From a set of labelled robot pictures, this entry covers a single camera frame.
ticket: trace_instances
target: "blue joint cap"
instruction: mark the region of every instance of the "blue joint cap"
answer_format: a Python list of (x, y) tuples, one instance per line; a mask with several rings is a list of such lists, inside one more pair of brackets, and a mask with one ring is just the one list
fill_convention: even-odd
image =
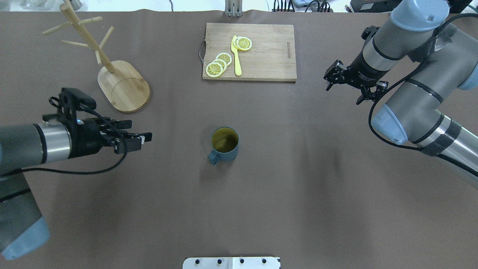
[(2, 255), (7, 260), (14, 260), (36, 250), (45, 244), (49, 238), (50, 232), (48, 231), (45, 218), (41, 217), (8, 245), (2, 251)]
[(476, 87), (478, 87), (478, 64), (475, 66), (475, 69), (473, 70), (473, 72), (471, 72), (470, 77), (465, 82), (463, 82), (463, 84), (458, 86), (458, 88), (462, 90), (471, 90)]
[(393, 111), (384, 104), (372, 119), (372, 127), (397, 145), (408, 140), (407, 133)]
[(445, 0), (404, 0), (391, 12), (390, 19), (404, 30), (426, 32), (440, 26), (449, 13)]

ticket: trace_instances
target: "yellow knife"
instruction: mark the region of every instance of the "yellow knife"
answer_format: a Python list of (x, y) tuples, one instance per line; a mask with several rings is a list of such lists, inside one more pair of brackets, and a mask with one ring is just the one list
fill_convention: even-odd
[(232, 37), (231, 51), (234, 53), (234, 71), (236, 76), (240, 76), (242, 75), (242, 69), (240, 68), (238, 49), (234, 46), (234, 40), (236, 40), (236, 37), (237, 36)]

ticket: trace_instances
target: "wooden cutting board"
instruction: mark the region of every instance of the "wooden cutting board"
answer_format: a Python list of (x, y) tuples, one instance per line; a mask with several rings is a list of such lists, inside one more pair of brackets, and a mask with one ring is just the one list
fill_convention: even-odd
[[(251, 39), (249, 51), (239, 51), (242, 75), (234, 73), (233, 36)], [(221, 52), (232, 56), (232, 63), (217, 78), (206, 74), (206, 66)], [(206, 25), (206, 55), (203, 79), (296, 81), (294, 26), (283, 24), (211, 23)]]

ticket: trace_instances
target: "wooden mug tree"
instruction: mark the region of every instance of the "wooden mug tree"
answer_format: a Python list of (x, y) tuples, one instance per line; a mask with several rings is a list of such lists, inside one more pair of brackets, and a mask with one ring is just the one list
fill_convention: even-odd
[(80, 20), (75, 14), (70, 1), (64, 1), (65, 3), (60, 5), (60, 10), (68, 21), (44, 31), (43, 35), (54, 33), (72, 25), (85, 40), (86, 44), (66, 40), (62, 40), (61, 42), (63, 44), (86, 47), (95, 52), (98, 64), (104, 65), (98, 74), (98, 84), (113, 107), (121, 112), (133, 112), (142, 108), (149, 100), (151, 94), (148, 83), (130, 63), (125, 61), (111, 62), (103, 52), (103, 46), (113, 32), (114, 27), (110, 27), (105, 37), (98, 45), (84, 24), (101, 21), (103, 18), (95, 17)]

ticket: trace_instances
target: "white label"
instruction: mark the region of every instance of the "white label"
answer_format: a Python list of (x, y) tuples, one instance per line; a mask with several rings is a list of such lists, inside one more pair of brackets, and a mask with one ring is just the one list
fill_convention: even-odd
[(370, 4), (363, 4), (360, 10), (369, 10), (373, 7), (373, 3)]

